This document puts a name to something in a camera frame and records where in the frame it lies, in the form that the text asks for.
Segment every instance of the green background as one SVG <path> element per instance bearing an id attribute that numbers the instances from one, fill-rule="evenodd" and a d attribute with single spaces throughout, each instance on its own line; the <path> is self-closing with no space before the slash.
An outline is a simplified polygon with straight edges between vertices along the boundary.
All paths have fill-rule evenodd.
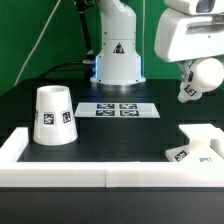
<path id="1" fill-rule="evenodd" d="M 1 0 L 0 8 L 0 95 L 13 87 L 57 0 Z M 122 0 L 137 14 L 137 52 L 142 54 L 142 1 Z M 167 64 L 154 53 L 158 21 L 166 9 L 163 0 L 146 0 L 145 77 L 179 78 L 175 63 Z M 97 6 L 86 12 L 92 45 L 100 51 L 100 15 Z M 37 77 L 48 68 L 85 58 L 85 45 L 74 0 L 62 0 L 22 79 Z"/>

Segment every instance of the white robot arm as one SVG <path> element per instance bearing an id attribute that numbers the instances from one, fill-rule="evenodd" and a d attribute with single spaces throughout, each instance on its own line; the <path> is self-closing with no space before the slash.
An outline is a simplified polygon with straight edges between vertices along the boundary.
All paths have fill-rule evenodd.
<path id="1" fill-rule="evenodd" d="M 97 2 L 102 25 L 102 49 L 96 57 L 93 87 L 126 91 L 141 85 L 141 57 L 136 52 L 136 15 L 120 0 Z"/>
<path id="2" fill-rule="evenodd" d="M 199 99 L 223 81 L 223 63 L 210 58 L 224 54 L 223 0 L 165 0 L 171 8 L 161 16 L 156 54 L 178 62 L 182 72 L 181 102 Z M 198 59 L 191 65 L 192 59 Z"/>

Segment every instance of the black table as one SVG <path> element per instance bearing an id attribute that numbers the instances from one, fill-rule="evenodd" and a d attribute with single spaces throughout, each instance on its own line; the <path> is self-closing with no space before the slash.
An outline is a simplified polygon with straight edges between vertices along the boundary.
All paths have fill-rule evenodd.
<path id="1" fill-rule="evenodd" d="M 160 119 L 76 118 L 79 138 L 47 147 L 32 141 L 36 89 L 70 88 L 79 102 L 155 103 Z M 18 162 L 167 162 L 165 150 L 187 139 L 179 124 L 211 123 L 224 130 L 224 91 L 200 101 L 177 101 L 180 82 L 148 80 L 146 88 L 114 93 L 82 79 L 29 79 L 0 97 L 0 144 L 16 127 L 29 127 L 30 144 Z M 223 188 L 1 188 L 0 223 L 222 223 Z"/>

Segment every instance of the blue light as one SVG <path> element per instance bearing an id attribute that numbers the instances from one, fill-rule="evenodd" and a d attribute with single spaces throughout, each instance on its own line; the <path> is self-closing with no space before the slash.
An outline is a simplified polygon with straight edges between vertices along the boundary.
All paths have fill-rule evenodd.
<path id="1" fill-rule="evenodd" d="M 95 69 L 96 69 L 95 79 L 97 80 L 97 78 L 98 78 L 98 57 L 96 57 L 96 60 L 95 60 Z"/>

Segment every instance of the white container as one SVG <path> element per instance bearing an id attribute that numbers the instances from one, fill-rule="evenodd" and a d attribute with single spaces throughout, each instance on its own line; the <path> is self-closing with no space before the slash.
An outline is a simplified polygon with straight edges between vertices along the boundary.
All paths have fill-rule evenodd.
<path id="1" fill-rule="evenodd" d="M 77 139 L 68 87 L 45 86 L 37 89 L 33 139 L 42 145 L 63 145 Z"/>

